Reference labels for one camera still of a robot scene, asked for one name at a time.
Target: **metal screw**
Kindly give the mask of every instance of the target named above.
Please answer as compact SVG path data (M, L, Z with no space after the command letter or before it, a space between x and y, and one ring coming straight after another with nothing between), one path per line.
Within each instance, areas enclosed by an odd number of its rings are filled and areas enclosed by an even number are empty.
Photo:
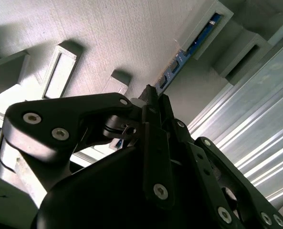
M179 125L180 127L185 127L185 124L183 124L182 121L178 121L178 125Z
M229 214L229 212L225 208L219 207L218 213L219 213L219 216L222 218L222 220L224 220L224 222L226 222L228 224L231 223L231 215Z
M264 222L266 222L266 224L272 225L272 220L266 213L261 212L261 216L262 216L262 219L264 220Z
M63 128L55 128L54 130L52 130L52 136L56 140L65 141L69 138L69 133Z
M29 124L38 124L42 121L42 118L36 113L26 113L22 118Z
M168 198L168 190L162 184L155 184L153 190L154 190L155 195L158 198L162 200L165 200Z
M124 100L124 99L120 99L120 102L121 102L122 104L124 104L124 105L127 105L127 104L128 104L127 101Z
M283 227L283 221L281 220L281 218L275 214L273 216L276 222L279 224L279 226Z
M207 139L204 140L204 143L205 143L205 145L207 145L207 146L211 146L210 141L208 141Z

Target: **black linkage arm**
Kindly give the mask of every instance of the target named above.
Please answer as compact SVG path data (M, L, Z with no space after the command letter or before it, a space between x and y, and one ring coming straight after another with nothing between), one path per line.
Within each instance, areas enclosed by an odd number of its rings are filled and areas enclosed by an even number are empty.
M190 137L166 95L148 85L140 99L97 94L8 108L0 178L31 196L35 228L283 228L210 140ZM71 173L72 153L114 138L122 149Z

